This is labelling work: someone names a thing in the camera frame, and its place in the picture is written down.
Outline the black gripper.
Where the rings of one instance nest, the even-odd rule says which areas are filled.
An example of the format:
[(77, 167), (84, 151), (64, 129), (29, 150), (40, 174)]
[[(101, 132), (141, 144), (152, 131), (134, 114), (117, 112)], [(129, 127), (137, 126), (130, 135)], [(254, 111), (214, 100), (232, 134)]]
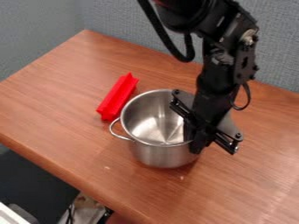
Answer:
[(229, 120), (229, 111), (242, 110), (234, 104), (238, 88), (232, 84), (218, 91), (198, 77), (194, 94), (180, 89), (172, 91), (169, 108), (182, 119), (182, 140), (190, 142), (192, 154), (200, 154), (210, 143), (230, 155), (237, 152), (242, 136)]

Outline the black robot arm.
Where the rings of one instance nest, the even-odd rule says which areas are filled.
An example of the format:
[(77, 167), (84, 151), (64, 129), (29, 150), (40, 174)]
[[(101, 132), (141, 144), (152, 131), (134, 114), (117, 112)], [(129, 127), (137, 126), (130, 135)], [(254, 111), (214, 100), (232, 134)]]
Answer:
[(246, 108), (234, 100), (240, 91), (250, 93), (248, 82), (256, 77), (257, 21), (236, 0), (136, 1), (178, 61), (193, 60), (192, 35), (201, 38), (202, 67), (196, 93), (174, 89), (169, 103), (184, 121), (189, 151), (198, 154), (214, 143), (233, 154), (242, 134), (230, 121), (229, 111)]

